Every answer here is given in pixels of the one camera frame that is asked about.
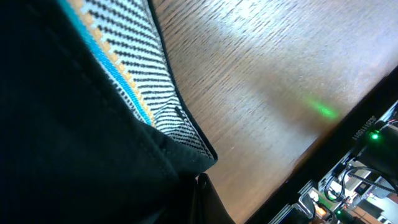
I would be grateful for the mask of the black trousers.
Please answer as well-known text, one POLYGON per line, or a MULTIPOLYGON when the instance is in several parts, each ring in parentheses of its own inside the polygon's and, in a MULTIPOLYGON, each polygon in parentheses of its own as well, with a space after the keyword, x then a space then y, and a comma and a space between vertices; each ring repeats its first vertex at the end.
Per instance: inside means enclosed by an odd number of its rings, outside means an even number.
POLYGON ((150 1, 1 2, 2 223, 199 223, 217 159, 150 1))

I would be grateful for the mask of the robot base electronics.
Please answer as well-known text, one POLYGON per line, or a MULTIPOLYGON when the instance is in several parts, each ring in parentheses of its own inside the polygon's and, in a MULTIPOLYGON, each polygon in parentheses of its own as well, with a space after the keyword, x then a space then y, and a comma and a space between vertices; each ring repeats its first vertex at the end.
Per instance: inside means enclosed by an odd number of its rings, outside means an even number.
POLYGON ((372 116, 354 146, 309 180, 271 223, 397 223, 397 104, 372 116))

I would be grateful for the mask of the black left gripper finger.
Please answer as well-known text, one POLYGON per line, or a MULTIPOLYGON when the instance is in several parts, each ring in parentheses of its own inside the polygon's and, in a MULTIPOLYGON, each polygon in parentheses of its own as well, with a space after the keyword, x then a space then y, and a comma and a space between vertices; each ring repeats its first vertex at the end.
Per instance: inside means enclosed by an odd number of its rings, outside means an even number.
POLYGON ((203 224, 234 224, 209 176, 198 176, 198 222, 203 224))

